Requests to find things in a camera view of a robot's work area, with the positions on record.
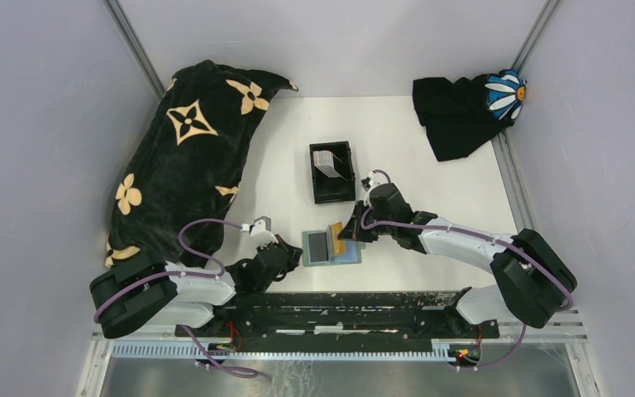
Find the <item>orange gold card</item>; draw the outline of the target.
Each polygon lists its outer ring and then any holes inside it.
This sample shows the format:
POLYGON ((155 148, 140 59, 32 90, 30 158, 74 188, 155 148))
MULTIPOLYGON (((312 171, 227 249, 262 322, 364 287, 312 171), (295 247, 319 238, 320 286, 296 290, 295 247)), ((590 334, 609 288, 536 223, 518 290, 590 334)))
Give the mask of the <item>orange gold card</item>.
POLYGON ((347 253, 346 241, 339 237, 339 234, 343 231, 343 229, 343 222, 335 222, 329 225, 328 234, 332 260, 336 260, 337 257, 343 256, 347 253))

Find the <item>green leather card holder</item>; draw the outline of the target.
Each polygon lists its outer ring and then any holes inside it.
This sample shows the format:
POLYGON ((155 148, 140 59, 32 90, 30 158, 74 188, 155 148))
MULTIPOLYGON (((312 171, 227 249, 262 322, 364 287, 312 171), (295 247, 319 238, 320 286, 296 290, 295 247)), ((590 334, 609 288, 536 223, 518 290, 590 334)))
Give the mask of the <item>green leather card holder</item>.
POLYGON ((328 230, 303 232, 303 266, 360 264, 362 262, 361 252, 365 249, 365 243, 349 240, 345 243, 346 251, 335 254, 332 247, 332 234, 328 230))

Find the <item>black plastic bin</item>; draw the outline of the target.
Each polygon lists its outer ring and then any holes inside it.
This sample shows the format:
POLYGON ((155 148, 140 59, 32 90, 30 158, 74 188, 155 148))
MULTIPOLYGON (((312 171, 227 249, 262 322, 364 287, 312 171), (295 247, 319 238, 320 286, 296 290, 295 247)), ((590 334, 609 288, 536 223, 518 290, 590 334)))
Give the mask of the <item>black plastic bin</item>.
POLYGON ((356 199, 356 175, 348 141, 310 144, 309 159, 315 204, 356 199))

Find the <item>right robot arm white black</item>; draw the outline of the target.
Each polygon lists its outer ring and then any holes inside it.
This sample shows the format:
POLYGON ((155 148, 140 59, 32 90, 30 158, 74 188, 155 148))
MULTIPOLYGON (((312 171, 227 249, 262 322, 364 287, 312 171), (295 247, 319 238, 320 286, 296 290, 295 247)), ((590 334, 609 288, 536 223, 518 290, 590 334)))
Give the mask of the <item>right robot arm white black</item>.
POLYGON ((338 235, 363 243, 382 236, 405 250, 449 257, 494 277, 493 284, 466 287, 447 304, 444 324, 454 337, 466 337, 489 320, 544 328, 556 313, 574 305, 576 277, 533 229, 506 234, 457 225, 435 213, 413 210, 396 185, 386 183, 356 203, 338 235))

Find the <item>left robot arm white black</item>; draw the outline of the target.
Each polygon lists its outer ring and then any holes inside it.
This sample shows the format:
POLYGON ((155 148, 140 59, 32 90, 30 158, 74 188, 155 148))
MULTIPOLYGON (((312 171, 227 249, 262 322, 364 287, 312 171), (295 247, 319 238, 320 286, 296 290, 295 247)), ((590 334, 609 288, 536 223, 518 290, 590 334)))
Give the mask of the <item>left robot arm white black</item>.
POLYGON ((302 249, 283 240, 230 265, 222 275, 144 254, 89 285, 103 336, 116 339, 144 327, 187 325, 214 337, 227 325, 218 309, 234 298, 262 294, 298 267, 302 249))

